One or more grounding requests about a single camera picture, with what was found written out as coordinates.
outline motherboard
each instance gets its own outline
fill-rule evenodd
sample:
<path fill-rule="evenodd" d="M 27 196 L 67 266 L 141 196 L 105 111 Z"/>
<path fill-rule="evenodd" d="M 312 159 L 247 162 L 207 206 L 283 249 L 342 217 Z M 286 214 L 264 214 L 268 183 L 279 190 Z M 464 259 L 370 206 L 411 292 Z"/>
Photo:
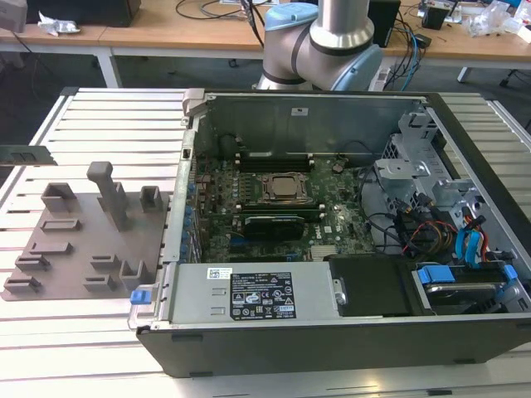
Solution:
<path fill-rule="evenodd" d="M 201 262 L 321 261 L 374 252 L 358 210 L 355 169 L 339 157 L 305 164 L 287 172 L 278 163 L 197 159 Z"/>

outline blue latch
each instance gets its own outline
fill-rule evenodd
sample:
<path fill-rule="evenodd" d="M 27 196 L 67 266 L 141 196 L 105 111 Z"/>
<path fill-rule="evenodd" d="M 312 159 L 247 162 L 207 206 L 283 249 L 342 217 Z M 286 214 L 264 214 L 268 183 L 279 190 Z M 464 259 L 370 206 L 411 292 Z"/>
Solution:
<path fill-rule="evenodd" d="M 151 304 L 151 292 L 149 290 L 133 290 L 129 301 L 133 305 Z"/>
<path fill-rule="evenodd" d="M 448 265 L 425 265 L 417 271 L 422 284 L 444 284 L 455 282 Z"/>
<path fill-rule="evenodd" d="M 504 265 L 504 272 L 505 276 L 507 276 L 508 280 L 513 280 L 518 278 L 518 274 L 516 273 L 516 270 L 512 265 Z"/>

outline power supply label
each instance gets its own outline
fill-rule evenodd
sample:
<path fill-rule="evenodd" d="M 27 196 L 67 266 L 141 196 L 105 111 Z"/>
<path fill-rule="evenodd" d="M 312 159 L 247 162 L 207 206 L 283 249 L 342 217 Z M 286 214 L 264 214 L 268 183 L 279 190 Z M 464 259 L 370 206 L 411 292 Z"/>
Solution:
<path fill-rule="evenodd" d="M 235 321 L 297 318 L 291 272 L 231 275 Z"/>

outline aluminum extrusion table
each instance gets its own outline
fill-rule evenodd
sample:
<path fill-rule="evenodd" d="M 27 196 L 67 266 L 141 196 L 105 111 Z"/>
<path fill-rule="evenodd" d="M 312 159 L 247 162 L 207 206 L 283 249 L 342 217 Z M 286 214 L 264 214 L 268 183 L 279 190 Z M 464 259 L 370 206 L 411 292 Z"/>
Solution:
<path fill-rule="evenodd" d="M 0 286 L 39 219 L 48 182 L 95 192 L 86 169 L 93 160 L 110 160 L 126 191 L 143 185 L 173 190 L 182 94 L 80 89 L 57 100 L 32 144 L 46 145 L 59 166 L 15 167 L 0 191 Z M 517 186 L 531 173 L 523 130 L 497 103 L 476 95 L 444 98 L 530 215 L 529 185 Z M 442 389 L 463 397 L 521 397 L 531 388 L 531 344 L 481 365 L 175 380 L 128 330 L 128 313 L 127 299 L 0 301 L 0 396 L 426 396 Z"/>

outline plastic bag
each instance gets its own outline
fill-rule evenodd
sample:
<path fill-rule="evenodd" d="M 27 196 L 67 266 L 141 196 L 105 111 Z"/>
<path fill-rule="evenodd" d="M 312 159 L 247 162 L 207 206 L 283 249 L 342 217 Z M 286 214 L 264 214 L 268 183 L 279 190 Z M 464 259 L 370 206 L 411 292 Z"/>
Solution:
<path fill-rule="evenodd" d="M 531 0 L 522 0 L 514 14 L 514 19 L 524 25 L 531 23 Z"/>
<path fill-rule="evenodd" d="M 74 21 L 61 21 L 59 19 L 45 17 L 41 12 L 39 12 L 39 17 L 41 17 L 41 21 L 37 25 L 52 36 L 57 37 L 59 33 L 81 32 Z"/>
<path fill-rule="evenodd" d="M 480 15 L 469 18 L 465 27 L 472 37 L 501 32 L 504 21 L 510 18 L 508 8 L 506 2 L 494 0 Z"/>

